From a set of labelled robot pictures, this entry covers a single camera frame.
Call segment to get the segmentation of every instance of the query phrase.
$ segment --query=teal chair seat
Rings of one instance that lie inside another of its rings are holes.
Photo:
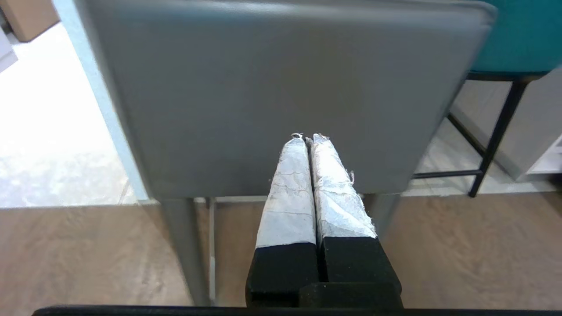
[[[562,62],[562,0],[484,0],[497,20],[472,71],[551,71]]]

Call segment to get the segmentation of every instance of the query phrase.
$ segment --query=wooden floor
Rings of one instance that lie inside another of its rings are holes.
[[[244,305],[262,207],[219,205],[220,305]],[[383,246],[407,308],[562,309],[559,193],[403,198]],[[0,211],[2,315],[53,304],[190,303],[157,206]]]

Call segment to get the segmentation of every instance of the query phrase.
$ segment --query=floor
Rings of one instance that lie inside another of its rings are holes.
[[[8,38],[19,60],[0,74],[0,134],[5,136],[0,143],[0,207],[135,203],[62,24],[30,43],[17,42],[13,34]],[[474,169],[479,159],[444,122],[420,171]],[[404,195],[462,195],[470,179],[415,180]],[[481,193],[554,190],[548,182],[514,183],[493,166]]]
[[[199,207],[203,249],[208,212]],[[244,306],[262,202],[219,204],[220,306]],[[383,240],[407,308],[562,309],[562,195],[404,197]],[[0,212],[1,314],[189,305],[157,205]]]

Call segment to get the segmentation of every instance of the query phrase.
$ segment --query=black metal chair leg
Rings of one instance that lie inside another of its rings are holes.
[[[490,136],[490,141],[488,142],[488,146],[486,147],[486,151],[482,156],[482,162],[480,163],[479,170],[481,171],[480,174],[476,176],[474,183],[472,184],[472,188],[468,195],[470,197],[475,197],[478,193],[478,189],[480,189],[480,185],[486,176],[486,172],[490,168],[490,165],[493,162],[493,157],[496,154],[498,147],[500,146],[501,140],[504,137],[505,131],[511,122],[511,118],[517,109],[517,105],[519,105],[519,101],[521,101],[521,97],[523,96],[523,92],[529,82],[523,81],[515,81],[511,84],[511,89],[509,90],[509,94],[504,103],[504,107],[501,109],[500,116],[496,121],[496,126],[493,129],[492,135]]]

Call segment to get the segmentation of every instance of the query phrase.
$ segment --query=white tile floor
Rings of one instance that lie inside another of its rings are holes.
[[[64,27],[57,24],[30,43],[8,37],[19,60],[0,73],[0,207],[134,203]],[[418,171],[474,169],[479,159],[444,122]],[[404,195],[465,194],[471,181],[415,180]],[[514,183],[493,166],[481,193],[553,190],[547,182]]]

